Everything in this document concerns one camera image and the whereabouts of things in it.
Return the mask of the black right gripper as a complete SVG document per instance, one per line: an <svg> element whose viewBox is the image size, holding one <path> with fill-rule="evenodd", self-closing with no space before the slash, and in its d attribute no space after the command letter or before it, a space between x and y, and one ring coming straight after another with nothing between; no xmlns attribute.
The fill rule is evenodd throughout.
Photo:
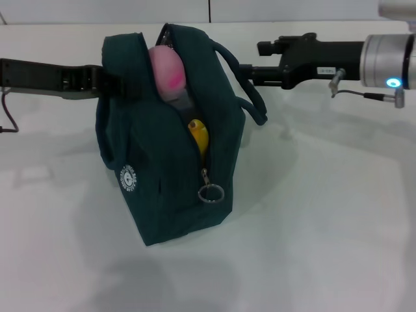
<svg viewBox="0 0 416 312"><path fill-rule="evenodd" d="M281 55L279 66L241 64L244 78L255 86L281 86L284 90L313 79L330 80L330 68L344 69L345 80L359 80L363 42L321 42L313 32L280 36L273 42L258 42L260 56Z"/></svg>

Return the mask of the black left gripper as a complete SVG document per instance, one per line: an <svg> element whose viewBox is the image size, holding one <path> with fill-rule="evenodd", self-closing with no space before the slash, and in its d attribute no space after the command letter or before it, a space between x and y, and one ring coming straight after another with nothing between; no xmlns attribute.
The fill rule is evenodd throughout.
<svg viewBox="0 0 416 312"><path fill-rule="evenodd" d="M139 99L140 83L108 73L102 66L59 66L1 59L1 91L63 99Z"/></svg>

